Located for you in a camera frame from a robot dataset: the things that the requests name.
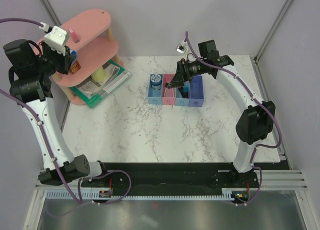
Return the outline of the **white blue pen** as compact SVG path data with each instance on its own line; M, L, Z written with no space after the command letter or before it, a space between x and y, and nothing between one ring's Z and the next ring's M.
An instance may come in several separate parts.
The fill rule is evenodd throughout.
M166 97L166 95L167 95L168 84L169 84L168 82L165 83L163 97Z

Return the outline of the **blue tape roll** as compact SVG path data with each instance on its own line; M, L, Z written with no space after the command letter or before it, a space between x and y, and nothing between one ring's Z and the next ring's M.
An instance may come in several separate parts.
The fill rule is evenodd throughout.
M162 76L160 74L152 74L150 76L150 86L153 90L161 90L162 88Z

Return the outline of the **blue white eraser block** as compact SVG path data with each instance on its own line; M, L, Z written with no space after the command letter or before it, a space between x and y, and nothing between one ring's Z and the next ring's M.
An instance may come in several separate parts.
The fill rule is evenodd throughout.
M71 49L69 53L71 55L71 65L73 65L77 59L77 52L75 50Z

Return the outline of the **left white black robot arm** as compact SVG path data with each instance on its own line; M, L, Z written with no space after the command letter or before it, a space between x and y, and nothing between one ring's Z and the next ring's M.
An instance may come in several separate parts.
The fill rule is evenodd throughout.
M44 41L36 44L26 39L7 43L3 49L12 64L8 71L9 95L30 121L42 152L44 171L38 180L59 186L79 178L92 178L99 187L106 186L109 173L102 170L99 161L90 162L85 155L72 154L56 117L50 77L56 72L67 74L76 56L67 46L58 53Z

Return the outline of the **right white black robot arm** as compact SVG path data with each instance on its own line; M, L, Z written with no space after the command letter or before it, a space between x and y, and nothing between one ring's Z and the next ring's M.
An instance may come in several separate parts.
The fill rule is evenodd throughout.
M264 101L245 84L234 68L234 61L228 55L219 54L214 40L199 43L198 48L200 56L194 61L184 57L177 62L176 73L167 86L182 88L195 77L208 74L234 99L241 112L235 126L240 143L229 181L233 186L240 187L254 172L257 147L273 130L275 104Z

